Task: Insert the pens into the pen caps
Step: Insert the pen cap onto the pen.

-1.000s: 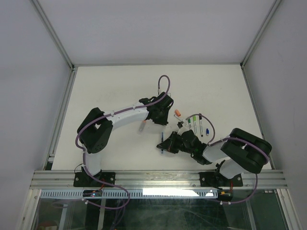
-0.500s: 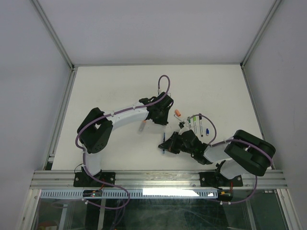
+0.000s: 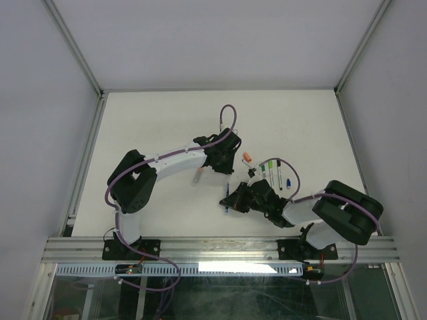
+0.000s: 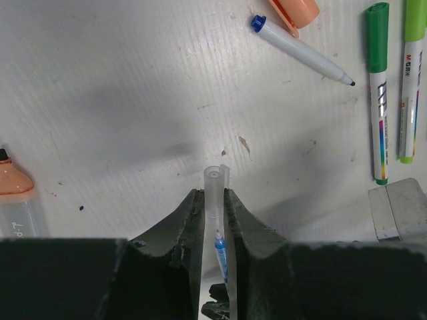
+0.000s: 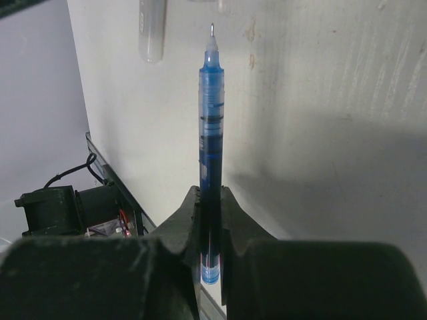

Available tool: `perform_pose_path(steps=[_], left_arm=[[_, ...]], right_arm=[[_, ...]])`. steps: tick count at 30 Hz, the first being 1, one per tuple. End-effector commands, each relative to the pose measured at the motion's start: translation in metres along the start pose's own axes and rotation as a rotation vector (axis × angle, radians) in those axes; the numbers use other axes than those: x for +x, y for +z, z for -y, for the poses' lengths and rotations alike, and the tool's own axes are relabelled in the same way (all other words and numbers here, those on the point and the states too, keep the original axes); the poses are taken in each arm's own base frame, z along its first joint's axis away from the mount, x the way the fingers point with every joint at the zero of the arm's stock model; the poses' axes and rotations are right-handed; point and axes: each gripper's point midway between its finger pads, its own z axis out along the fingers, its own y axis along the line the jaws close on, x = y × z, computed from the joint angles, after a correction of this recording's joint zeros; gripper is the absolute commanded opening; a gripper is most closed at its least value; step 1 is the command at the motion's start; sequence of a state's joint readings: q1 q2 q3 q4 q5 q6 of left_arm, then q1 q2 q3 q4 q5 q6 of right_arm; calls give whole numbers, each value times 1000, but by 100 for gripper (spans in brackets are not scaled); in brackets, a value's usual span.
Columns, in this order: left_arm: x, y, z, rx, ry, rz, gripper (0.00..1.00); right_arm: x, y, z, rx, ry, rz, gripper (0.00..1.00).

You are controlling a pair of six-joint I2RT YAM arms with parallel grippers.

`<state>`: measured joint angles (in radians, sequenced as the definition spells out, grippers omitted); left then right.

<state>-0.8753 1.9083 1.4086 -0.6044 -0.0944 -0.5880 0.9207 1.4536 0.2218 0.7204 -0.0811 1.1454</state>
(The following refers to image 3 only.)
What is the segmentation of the blue gel pen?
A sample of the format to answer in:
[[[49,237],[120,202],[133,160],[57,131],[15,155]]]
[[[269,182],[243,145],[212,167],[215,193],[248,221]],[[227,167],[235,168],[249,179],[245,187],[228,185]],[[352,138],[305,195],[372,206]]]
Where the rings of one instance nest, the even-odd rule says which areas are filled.
[[[226,197],[228,197],[230,195],[230,182],[228,181],[226,183]],[[229,207],[225,206],[225,214],[229,213]]]

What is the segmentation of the white pen light green end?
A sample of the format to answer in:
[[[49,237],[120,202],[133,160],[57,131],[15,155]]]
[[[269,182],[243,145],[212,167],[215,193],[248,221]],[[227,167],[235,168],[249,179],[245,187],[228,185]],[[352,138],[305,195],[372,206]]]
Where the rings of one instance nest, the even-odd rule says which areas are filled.
[[[270,176],[270,186],[272,189],[274,189],[274,187],[275,187],[275,184],[274,184],[274,162],[273,162],[273,169],[269,169],[269,176]]]

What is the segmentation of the white pen dark green end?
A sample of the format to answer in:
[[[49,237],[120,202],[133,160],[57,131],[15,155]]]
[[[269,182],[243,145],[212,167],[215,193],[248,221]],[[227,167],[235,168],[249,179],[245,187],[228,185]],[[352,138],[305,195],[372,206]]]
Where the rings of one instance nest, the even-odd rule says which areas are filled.
[[[265,164],[261,165],[262,170],[262,179],[266,179],[266,166]]]

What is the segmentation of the white pen black end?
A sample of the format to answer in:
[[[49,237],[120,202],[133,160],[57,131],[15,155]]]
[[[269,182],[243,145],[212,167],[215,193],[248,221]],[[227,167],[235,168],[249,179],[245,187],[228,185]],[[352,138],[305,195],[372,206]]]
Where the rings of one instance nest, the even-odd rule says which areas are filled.
[[[278,172],[278,186],[279,186],[279,190],[282,191],[283,190],[283,180],[282,180],[282,169],[281,167],[277,167],[277,172]]]

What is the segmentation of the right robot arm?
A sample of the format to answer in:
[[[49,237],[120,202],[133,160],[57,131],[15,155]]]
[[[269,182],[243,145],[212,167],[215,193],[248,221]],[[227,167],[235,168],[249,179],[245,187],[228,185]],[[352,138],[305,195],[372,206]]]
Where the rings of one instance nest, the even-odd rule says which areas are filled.
[[[242,182],[220,200],[220,205],[240,213],[256,211],[279,228],[307,225],[302,229],[298,249],[313,258],[325,247],[349,241],[366,245],[379,229],[383,205],[364,193],[337,180],[319,193],[300,199],[280,197],[264,180]]]

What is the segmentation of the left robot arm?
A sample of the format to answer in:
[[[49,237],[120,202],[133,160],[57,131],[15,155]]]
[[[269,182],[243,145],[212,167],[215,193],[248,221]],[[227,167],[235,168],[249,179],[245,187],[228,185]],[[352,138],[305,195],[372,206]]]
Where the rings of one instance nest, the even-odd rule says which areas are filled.
[[[115,211],[117,252],[126,259],[139,253],[139,212],[148,204],[157,182],[188,169],[204,167],[230,175],[241,144],[241,138],[226,128],[218,135],[196,137],[164,154],[145,156],[136,149],[128,151],[107,180],[104,195],[106,204]]]

